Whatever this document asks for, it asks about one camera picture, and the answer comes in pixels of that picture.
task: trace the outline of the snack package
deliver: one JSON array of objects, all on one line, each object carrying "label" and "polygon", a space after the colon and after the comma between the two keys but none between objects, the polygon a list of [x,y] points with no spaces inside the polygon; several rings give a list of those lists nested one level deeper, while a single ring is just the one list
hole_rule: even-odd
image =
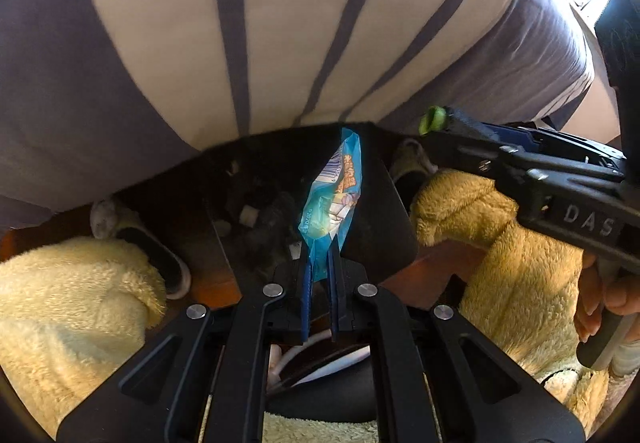
[{"label": "snack package", "polygon": [[327,254],[336,235],[342,249],[361,182],[360,138],[344,128],[340,147],[311,185],[298,226],[309,248],[313,282],[327,277]]}]

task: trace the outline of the metal screw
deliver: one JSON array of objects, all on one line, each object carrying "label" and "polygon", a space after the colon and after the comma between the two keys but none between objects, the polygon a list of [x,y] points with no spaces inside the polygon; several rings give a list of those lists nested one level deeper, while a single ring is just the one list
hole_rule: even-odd
[{"label": "metal screw", "polygon": [[549,177],[548,174],[545,174],[542,170],[538,170],[537,168],[530,168],[527,170],[527,176],[535,179],[536,181],[542,181]]},{"label": "metal screw", "polygon": [[279,297],[282,295],[282,286],[280,284],[276,284],[272,282],[271,284],[267,284],[264,288],[262,288],[262,293],[264,293],[268,297]]},{"label": "metal screw", "polygon": [[358,286],[358,293],[363,297],[372,297],[378,293],[378,288],[373,284],[365,283]]},{"label": "metal screw", "polygon": [[433,308],[433,314],[440,320],[449,320],[453,316],[453,309],[446,304],[440,304]]},{"label": "metal screw", "polygon": [[202,304],[192,304],[187,308],[187,316],[193,320],[204,317],[207,314],[207,308]]}]

